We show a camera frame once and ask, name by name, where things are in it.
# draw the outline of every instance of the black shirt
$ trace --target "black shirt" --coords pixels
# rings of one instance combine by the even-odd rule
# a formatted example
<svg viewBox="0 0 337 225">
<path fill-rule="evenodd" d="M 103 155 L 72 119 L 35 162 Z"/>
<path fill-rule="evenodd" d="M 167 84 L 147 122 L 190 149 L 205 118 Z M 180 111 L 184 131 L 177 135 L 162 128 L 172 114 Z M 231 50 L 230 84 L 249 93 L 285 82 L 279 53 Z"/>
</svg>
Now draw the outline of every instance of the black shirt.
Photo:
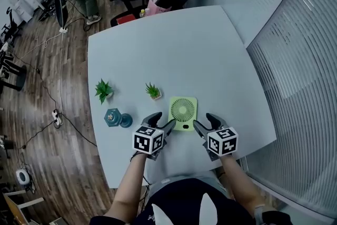
<svg viewBox="0 0 337 225">
<path fill-rule="evenodd" d="M 226 198 L 219 190 L 199 179 L 173 182 L 156 192 L 132 225 L 155 225 L 152 203 L 160 207 L 174 225 L 199 224 L 203 194 L 212 199 L 217 211 L 217 224 L 255 224 L 250 214 L 236 201 Z M 273 224 L 291 224 L 289 215 L 269 211 L 262 215 L 264 221 Z M 121 220 L 110 217 L 93 217 L 90 225 L 123 225 Z"/>
</svg>

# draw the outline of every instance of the small potted plant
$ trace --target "small potted plant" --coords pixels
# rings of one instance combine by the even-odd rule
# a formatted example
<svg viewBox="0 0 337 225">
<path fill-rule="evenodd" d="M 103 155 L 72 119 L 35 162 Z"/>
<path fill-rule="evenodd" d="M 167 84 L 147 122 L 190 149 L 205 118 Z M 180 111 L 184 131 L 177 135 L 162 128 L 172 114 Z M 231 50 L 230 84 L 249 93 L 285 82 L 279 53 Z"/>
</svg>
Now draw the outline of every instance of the small potted plant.
<svg viewBox="0 0 337 225">
<path fill-rule="evenodd" d="M 99 95 L 99 99 L 101 101 L 101 104 L 103 104 L 103 102 L 105 101 L 105 99 L 111 97 L 114 93 L 113 89 L 111 88 L 111 86 L 109 86 L 109 83 L 105 83 L 103 81 L 103 79 L 101 79 L 100 82 L 98 82 L 98 84 L 96 84 L 96 95 Z"/>
<path fill-rule="evenodd" d="M 158 87 L 155 87 L 155 85 L 151 85 L 151 83 L 149 83 L 149 86 L 146 84 L 146 92 L 153 100 L 157 100 L 162 96 L 162 93 L 160 92 Z"/>
</svg>

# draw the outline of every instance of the green fan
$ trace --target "green fan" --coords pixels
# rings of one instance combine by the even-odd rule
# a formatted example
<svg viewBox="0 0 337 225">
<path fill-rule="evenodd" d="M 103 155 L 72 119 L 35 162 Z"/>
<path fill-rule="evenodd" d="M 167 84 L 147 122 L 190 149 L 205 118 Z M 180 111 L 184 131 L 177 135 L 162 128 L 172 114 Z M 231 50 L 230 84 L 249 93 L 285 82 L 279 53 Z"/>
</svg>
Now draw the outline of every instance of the green fan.
<svg viewBox="0 0 337 225">
<path fill-rule="evenodd" d="M 194 97 L 174 96 L 170 100 L 169 121 L 176 119 L 175 130 L 193 131 L 197 101 Z"/>
</svg>

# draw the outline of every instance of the white table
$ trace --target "white table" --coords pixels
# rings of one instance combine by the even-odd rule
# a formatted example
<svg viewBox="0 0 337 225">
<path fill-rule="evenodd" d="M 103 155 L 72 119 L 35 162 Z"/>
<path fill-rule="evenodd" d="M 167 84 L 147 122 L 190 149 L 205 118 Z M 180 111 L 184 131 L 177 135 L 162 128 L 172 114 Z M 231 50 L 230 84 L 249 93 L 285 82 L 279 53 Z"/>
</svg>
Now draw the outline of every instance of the white table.
<svg viewBox="0 0 337 225">
<path fill-rule="evenodd" d="M 103 105 L 95 96 L 101 78 L 115 89 Z M 161 89 L 161 99 L 151 100 L 145 92 L 148 82 Z M 239 134 L 237 158 L 276 139 L 255 68 L 220 6 L 154 15 L 90 36 L 88 87 L 98 151 L 110 188 L 118 187 L 134 153 L 135 126 L 159 111 L 163 112 L 159 124 L 166 123 L 171 96 L 197 98 L 197 119 L 208 127 L 207 112 L 233 126 Z M 115 107 L 133 117 L 130 128 L 107 126 L 105 112 Z M 210 160 L 204 140 L 195 131 L 174 131 L 167 142 L 157 161 L 146 162 L 145 176 L 151 182 L 221 165 Z"/>
</svg>

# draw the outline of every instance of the wooden floor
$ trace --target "wooden floor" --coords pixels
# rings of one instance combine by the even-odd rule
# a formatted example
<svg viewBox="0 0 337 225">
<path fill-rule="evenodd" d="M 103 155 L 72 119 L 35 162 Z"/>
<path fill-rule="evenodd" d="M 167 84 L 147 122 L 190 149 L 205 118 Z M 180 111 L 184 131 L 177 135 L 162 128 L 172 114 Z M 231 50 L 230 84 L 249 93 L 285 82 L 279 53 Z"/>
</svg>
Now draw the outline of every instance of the wooden floor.
<svg viewBox="0 0 337 225">
<path fill-rule="evenodd" d="M 89 140 L 95 142 L 87 85 L 88 37 L 110 27 L 110 19 L 126 10 L 120 1 L 97 0 L 103 19 L 92 25 L 88 32 L 82 30 L 83 20 L 71 24 L 63 37 L 61 93 L 64 113 Z M 71 4 L 68 3 L 72 16 Z M 23 26 L 22 37 L 15 42 L 18 57 L 24 56 L 37 44 L 59 34 L 54 17 L 38 21 L 41 11 Z M 80 18 L 75 11 L 74 18 Z M 38 67 L 51 96 L 60 103 L 61 39 L 58 36 L 37 47 L 24 57 L 24 61 Z M 0 98 L 1 134 L 8 135 L 16 147 L 22 146 L 31 136 L 50 123 L 53 101 L 42 87 L 34 70 L 28 70 L 24 88 L 18 92 L 4 88 Z M 88 224 L 94 215 L 103 214 L 110 207 L 114 191 L 105 181 L 97 148 L 82 139 L 65 121 L 60 129 L 52 125 L 27 145 L 23 152 L 25 162 L 31 167 L 36 193 L 29 199 L 44 197 L 45 202 L 29 207 L 38 222 L 49 223 L 63 217 L 68 224 Z M 2 154 L 2 166 L 8 181 L 16 182 L 17 150 L 9 150 L 11 159 Z"/>
</svg>

